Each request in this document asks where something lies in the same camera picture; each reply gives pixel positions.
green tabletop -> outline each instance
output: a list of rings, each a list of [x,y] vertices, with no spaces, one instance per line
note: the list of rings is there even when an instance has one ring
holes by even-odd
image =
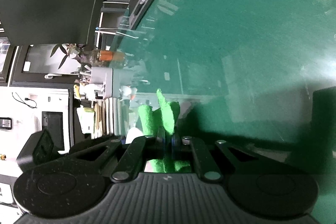
[[[181,104],[179,131],[226,139],[316,175],[313,216],[336,216],[335,0],[155,0],[112,47],[127,53],[125,131],[156,90]]]

